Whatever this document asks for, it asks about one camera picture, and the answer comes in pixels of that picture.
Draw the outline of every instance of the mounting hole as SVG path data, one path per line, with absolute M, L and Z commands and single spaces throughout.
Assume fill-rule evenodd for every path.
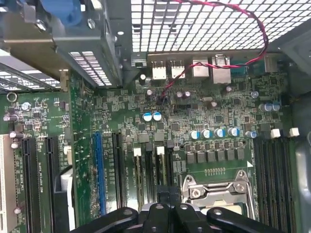
M 185 204 L 182 204 L 182 205 L 180 205 L 180 208 L 183 209 L 183 210 L 187 210 L 187 209 L 188 209 L 188 206 L 185 205 Z
M 10 103 L 14 103 L 17 101 L 17 94 L 15 92 L 9 92 L 6 95 L 6 99 L 10 102 Z

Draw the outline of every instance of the capacitor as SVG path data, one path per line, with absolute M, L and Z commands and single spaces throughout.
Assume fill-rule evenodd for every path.
M 257 98 L 259 97 L 259 92 L 258 92 L 258 91 L 252 91 L 252 92 L 251 92 L 251 97 L 252 97 L 253 99 L 257 99 Z
M 3 121 L 13 121 L 13 122 L 17 122 L 18 121 L 18 116 L 13 114 L 13 115 L 5 115 L 3 117 Z
M 213 108 L 216 108 L 217 106 L 218 106 L 218 103 L 215 102 L 215 101 L 209 102 L 209 103 L 207 104 L 207 108 L 208 108 L 208 109 L 213 109 Z
M 186 98 L 189 98 L 191 96 L 191 93 L 190 93 L 190 91 L 185 91 L 184 92 L 184 99 L 186 99 Z
M 179 98 L 179 99 L 182 98 L 183 97 L 183 93 L 180 92 L 180 91 L 177 91 L 176 97 Z
M 192 130 L 192 131 L 189 133 L 189 137 L 190 137 L 190 139 L 192 139 L 192 140 L 197 140 L 197 139 L 199 139 L 199 137 L 200 137 L 200 132 L 199 132 L 199 131 L 196 131 L 196 130 Z
M 273 103 L 272 104 L 272 110 L 277 112 L 277 111 L 280 111 L 281 109 L 281 105 L 279 103 Z
M 146 122 L 151 121 L 151 120 L 152 120 L 152 115 L 151 115 L 151 113 L 144 113 L 144 114 L 142 115 L 142 119 L 143 119 L 144 121 L 146 121 Z
M 15 132 L 15 131 L 10 132 L 9 136 L 10 136 L 10 138 L 18 138 L 18 139 L 24 138 L 23 133 L 19 133 L 19 132 Z
M 31 104 L 28 103 L 28 102 L 24 102 L 24 103 L 21 105 L 21 109 L 22 109 L 23 111 L 28 111 L 30 108 L 31 108 Z
M 262 112 L 271 112 L 272 104 L 270 103 L 261 104 L 259 105 L 259 110 L 261 110 Z
M 228 129 L 228 134 L 232 137 L 237 137 L 239 136 L 240 130 L 238 128 L 229 128 Z
M 203 130 L 201 132 L 201 136 L 205 139 L 209 139 L 210 137 L 212 137 L 211 135 L 211 131 L 210 130 Z
M 146 75 L 141 74 L 140 77 L 139 77 L 139 80 L 138 80 L 139 84 L 140 85 L 145 85 L 146 84 L 146 78 L 147 78 Z
M 222 129 L 215 129 L 214 134 L 216 137 L 224 137 L 225 136 L 225 131 Z
M 11 148 L 12 149 L 17 149 L 19 147 L 19 144 L 17 143 L 17 142 L 13 142 L 12 144 L 11 144 Z
M 155 120 L 155 121 L 160 121 L 162 119 L 162 114 L 159 113 L 159 112 L 154 112 L 152 114 L 152 118 Z
M 245 133 L 245 136 L 248 137 L 248 138 L 256 138 L 258 136 L 257 132 L 256 131 L 247 131 Z

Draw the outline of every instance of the blue latch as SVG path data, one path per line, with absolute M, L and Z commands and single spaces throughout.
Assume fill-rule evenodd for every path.
M 41 0 L 44 10 L 56 16 L 65 26 L 75 26 L 82 20 L 79 0 Z

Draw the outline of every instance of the pci slot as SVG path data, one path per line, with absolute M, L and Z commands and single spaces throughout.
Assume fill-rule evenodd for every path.
M 99 191 L 99 206 L 101 216 L 106 214 L 106 192 L 104 183 L 104 158 L 103 158 L 103 144 L 102 135 L 100 132 L 96 132 L 93 136 L 93 143 L 95 149 L 96 167 L 97 167 L 97 182 Z
M 254 140 L 259 218 L 284 232 L 296 232 L 289 139 Z
M 17 226 L 14 151 L 9 135 L 0 135 L 0 233 L 12 231 Z
M 126 206 L 125 161 L 122 149 L 122 134 L 112 133 L 113 159 L 117 194 L 117 207 Z
M 50 193 L 50 219 L 51 219 L 51 232 L 55 232 L 55 208 L 54 208 L 54 181 L 59 174 L 59 149 L 58 137 L 46 137 L 45 155 L 48 162 L 48 179 L 49 179 L 49 193 Z
M 21 146 L 24 168 L 26 230 L 28 233 L 40 233 L 41 221 L 35 138 L 23 139 Z

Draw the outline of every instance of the motherboard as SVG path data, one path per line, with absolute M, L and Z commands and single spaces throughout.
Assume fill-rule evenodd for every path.
M 93 90 L 73 72 L 69 92 L 0 96 L 0 133 L 10 135 L 14 155 L 12 232 L 59 232 L 61 204 L 69 203 L 70 229 L 152 202 L 191 203 L 202 213 L 221 206 L 279 229 L 298 217 L 291 111 L 282 97 L 287 73 L 242 69 L 230 84 L 186 74 L 164 95 L 167 80 L 155 74 L 124 89 Z M 282 169 L 290 176 L 278 180 Z M 54 187 L 64 174 L 72 201 L 62 203 L 68 191 Z M 268 176 L 276 177 L 274 189 Z M 290 187 L 278 196 L 284 183 Z M 279 200 L 292 208 L 270 207 Z

